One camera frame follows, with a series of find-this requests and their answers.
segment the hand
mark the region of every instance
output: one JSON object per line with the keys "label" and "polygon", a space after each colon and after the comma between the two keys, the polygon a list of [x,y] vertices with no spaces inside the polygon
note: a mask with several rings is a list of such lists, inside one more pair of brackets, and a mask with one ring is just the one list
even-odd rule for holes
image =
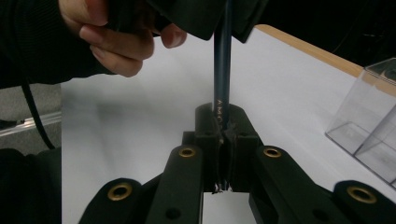
{"label": "hand", "polygon": [[[104,67],[125,77],[136,75],[143,61],[154,51],[154,13],[143,0],[135,1],[139,5],[139,15],[143,17],[136,19],[135,32],[125,34],[104,27],[108,18],[107,0],[59,0],[69,29],[91,44],[93,56]],[[187,38],[187,33],[174,24],[163,28],[160,35],[169,49],[180,46]]]}

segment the wooden table edge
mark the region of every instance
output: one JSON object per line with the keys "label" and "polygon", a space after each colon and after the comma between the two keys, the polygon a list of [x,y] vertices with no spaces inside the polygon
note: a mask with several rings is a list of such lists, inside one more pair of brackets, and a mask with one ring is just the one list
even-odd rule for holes
{"label": "wooden table edge", "polygon": [[256,25],[256,28],[296,49],[299,49],[341,71],[352,75],[353,77],[358,77],[363,69],[361,66],[338,57],[324,49],[320,49],[314,45],[311,45],[297,37],[286,34],[283,31],[276,29],[273,26],[266,24]]}

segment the black sleeve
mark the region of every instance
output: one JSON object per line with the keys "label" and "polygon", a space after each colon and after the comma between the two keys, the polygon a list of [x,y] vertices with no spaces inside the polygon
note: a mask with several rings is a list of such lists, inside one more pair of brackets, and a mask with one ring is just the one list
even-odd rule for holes
{"label": "black sleeve", "polygon": [[66,27],[58,0],[0,0],[0,82],[54,84],[96,74],[89,45]]}

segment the finger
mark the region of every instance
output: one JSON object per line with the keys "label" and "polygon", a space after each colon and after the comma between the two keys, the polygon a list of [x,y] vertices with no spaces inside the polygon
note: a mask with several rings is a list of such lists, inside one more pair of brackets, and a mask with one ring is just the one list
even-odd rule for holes
{"label": "finger", "polygon": [[93,56],[105,68],[124,77],[133,77],[142,69],[143,61],[126,58],[122,55],[91,46]]}
{"label": "finger", "polygon": [[104,27],[84,25],[79,36],[100,49],[140,61],[151,57],[154,51],[154,40],[149,30],[125,34]]}
{"label": "finger", "polygon": [[84,23],[107,24],[107,0],[59,0],[59,8],[65,23],[75,34]]}
{"label": "finger", "polygon": [[175,48],[182,45],[187,39],[187,33],[176,25],[169,24],[161,31],[163,45],[168,48]]}

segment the brass insert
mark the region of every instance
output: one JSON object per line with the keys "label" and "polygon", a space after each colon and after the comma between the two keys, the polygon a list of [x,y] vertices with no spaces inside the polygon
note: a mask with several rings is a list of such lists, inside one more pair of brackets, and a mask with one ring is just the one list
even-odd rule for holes
{"label": "brass insert", "polygon": [[193,157],[195,156],[195,150],[189,147],[184,147],[178,152],[178,155],[184,158]]}
{"label": "brass insert", "polygon": [[271,158],[279,158],[280,156],[282,156],[282,153],[279,150],[270,147],[266,148],[263,153],[265,156]]}
{"label": "brass insert", "polygon": [[376,203],[375,195],[368,189],[350,186],[346,189],[349,196],[361,203]]}
{"label": "brass insert", "polygon": [[121,201],[132,193],[132,186],[128,183],[119,183],[108,191],[107,197],[111,201]]}

